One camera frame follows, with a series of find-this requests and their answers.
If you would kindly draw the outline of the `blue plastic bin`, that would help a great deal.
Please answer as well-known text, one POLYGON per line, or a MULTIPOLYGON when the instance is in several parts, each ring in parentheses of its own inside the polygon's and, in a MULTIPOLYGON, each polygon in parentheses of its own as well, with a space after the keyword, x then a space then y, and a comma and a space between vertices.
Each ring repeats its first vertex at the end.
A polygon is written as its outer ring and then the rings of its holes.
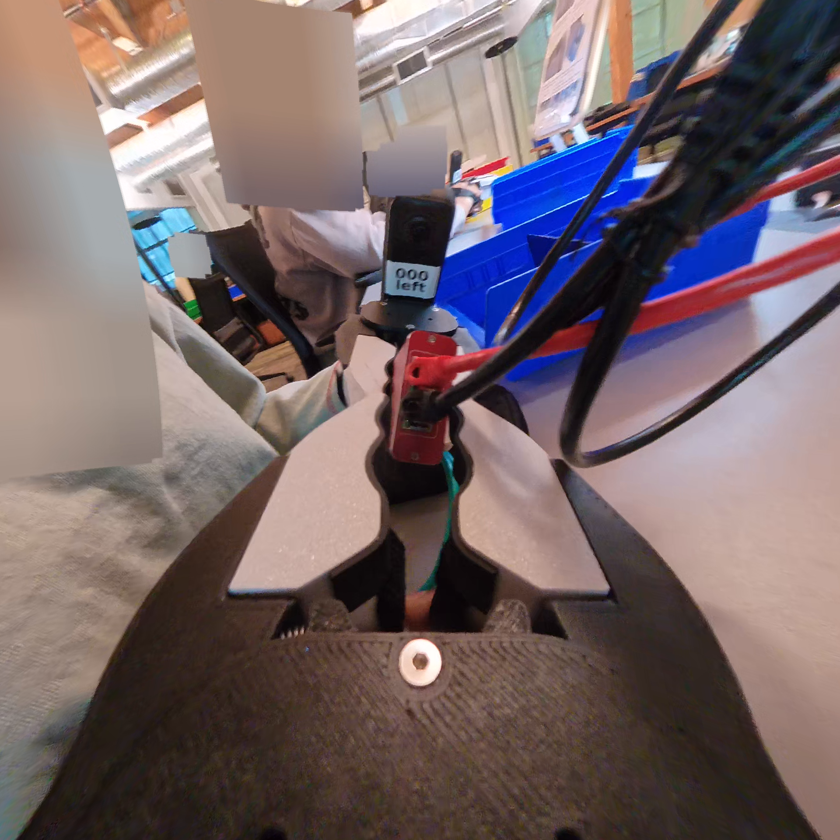
MULTIPOLYGON (((529 304, 517 331, 594 253, 606 226, 614 222, 613 212, 643 195, 652 181, 648 177, 620 182, 604 195, 577 235, 582 245, 559 259, 529 304)), ((455 310, 458 323, 467 328, 481 349, 495 338, 543 257, 542 251, 536 257, 532 255, 530 239, 558 238, 582 203, 580 199, 561 206, 446 258, 437 288, 437 305, 455 310)), ((761 203, 706 231, 696 247, 679 252, 668 262, 664 278, 648 293, 646 301, 692 288, 752 263, 769 208, 769 202, 761 203)))
POLYGON ((607 131, 497 178, 490 188, 494 224, 513 228, 586 198, 629 133, 607 131))

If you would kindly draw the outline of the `person's left forearm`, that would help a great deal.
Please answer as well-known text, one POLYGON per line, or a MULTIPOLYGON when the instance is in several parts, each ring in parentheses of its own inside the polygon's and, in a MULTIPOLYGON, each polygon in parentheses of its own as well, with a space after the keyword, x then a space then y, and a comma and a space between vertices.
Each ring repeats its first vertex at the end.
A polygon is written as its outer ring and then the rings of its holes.
POLYGON ((288 455, 315 429, 342 413, 348 406, 344 394, 341 361, 305 381, 287 383, 269 392, 262 387, 263 402, 255 430, 276 450, 288 455))

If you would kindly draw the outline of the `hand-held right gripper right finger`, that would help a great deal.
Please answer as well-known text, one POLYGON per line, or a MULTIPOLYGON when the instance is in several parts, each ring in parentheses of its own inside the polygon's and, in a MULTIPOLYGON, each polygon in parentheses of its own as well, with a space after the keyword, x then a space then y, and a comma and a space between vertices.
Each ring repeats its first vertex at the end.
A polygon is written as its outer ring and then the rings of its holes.
POLYGON ((517 600, 603 601, 611 588, 552 459, 508 420, 470 401, 457 442, 469 468, 455 504, 453 586, 484 614, 517 600))

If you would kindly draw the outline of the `person's beige sweatshirt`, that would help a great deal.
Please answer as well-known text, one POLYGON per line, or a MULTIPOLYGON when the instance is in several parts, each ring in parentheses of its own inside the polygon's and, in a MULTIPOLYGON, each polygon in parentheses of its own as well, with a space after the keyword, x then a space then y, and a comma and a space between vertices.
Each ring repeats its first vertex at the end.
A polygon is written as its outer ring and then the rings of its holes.
POLYGON ((279 453, 288 415, 144 289, 163 451, 2 483, 2 838, 43 799, 125 627, 200 529, 279 453))

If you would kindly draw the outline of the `white document stand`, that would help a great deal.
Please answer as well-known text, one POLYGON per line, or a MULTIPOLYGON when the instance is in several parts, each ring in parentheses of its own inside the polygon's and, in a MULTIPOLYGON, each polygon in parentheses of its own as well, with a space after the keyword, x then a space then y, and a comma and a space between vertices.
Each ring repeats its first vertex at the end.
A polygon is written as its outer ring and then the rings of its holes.
POLYGON ((583 122, 592 104, 612 5, 555 3, 532 125, 536 143, 583 122))

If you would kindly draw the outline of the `black office chair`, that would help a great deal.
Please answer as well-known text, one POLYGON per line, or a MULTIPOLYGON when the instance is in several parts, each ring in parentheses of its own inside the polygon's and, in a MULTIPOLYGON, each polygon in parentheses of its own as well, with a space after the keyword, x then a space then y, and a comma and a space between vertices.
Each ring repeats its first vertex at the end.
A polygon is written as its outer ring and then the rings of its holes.
POLYGON ((278 297, 275 269, 252 223, 206 232, 204 237, 213 262, 283 333, 308 377, 319 373, 320 358, 278 297))

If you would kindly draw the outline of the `red ethernet splitter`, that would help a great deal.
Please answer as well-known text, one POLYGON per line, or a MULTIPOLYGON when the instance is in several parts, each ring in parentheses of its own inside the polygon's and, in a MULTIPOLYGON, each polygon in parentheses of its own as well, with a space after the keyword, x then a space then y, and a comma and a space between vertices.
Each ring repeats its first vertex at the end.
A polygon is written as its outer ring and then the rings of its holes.
POLYGON ((457 342, 446 335, 416 330, 397 351, 391 376, 388 450, 395 461, 435 466, 444 453, 448 420, 427 413, 432 398, 455 380, 457 342))

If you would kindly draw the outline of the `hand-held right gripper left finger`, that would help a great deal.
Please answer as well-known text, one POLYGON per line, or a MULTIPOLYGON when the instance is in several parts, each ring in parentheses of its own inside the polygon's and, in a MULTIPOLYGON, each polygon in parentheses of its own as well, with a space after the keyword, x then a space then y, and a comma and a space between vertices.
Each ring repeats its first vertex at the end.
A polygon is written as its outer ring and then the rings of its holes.
POLYGON ((385 394, 370 393, 291 450, 227 593, 276 595, 305 610, 324 599, 351 612, 389 575, 385 495, 372 471, 385 394))

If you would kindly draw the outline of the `black floor lamp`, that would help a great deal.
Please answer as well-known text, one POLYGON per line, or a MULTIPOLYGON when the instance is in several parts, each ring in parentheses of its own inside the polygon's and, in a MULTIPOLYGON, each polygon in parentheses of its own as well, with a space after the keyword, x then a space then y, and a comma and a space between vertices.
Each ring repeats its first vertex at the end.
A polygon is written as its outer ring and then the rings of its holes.
POLYGON ((511 83, 508 75, 508 68, 506 65, 505 55, 513 49, 516 45, 517 39, 515 37, 503 38, 495 45, 488 48, 486 51, 486 58, 490 61, 497 85, 499 86, 500 95, 503 96, 502 101, 505 104, 507 127, 509 129, 512 158, 516 162, 516 168, 522 167, 522 154, 518 136, 517 115, 513 102, 511 83))

